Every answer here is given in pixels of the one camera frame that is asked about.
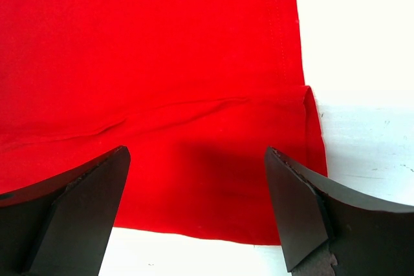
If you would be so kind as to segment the red t-shirt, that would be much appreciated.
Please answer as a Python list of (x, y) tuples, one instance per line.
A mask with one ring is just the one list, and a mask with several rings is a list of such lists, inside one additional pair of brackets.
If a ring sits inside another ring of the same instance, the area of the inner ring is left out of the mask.
[(1, 191), (119, 145), (118, 227), (278, 245), (266, 149), (327, 174), (296, 0), (1, 0)]

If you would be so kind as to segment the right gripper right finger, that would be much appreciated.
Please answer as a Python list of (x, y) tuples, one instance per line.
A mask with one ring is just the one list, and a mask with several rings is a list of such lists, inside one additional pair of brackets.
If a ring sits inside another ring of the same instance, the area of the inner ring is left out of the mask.
[(290, 274), (413, 274), (412, 206), (351, 189), (274, 148), (265, 168)]

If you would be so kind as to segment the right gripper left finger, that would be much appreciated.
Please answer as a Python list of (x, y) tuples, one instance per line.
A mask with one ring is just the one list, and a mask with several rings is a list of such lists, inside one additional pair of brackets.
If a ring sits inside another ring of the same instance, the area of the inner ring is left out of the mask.
[(1, 194), (1, 274), (98, 275), (130, 162), (119, 146)]

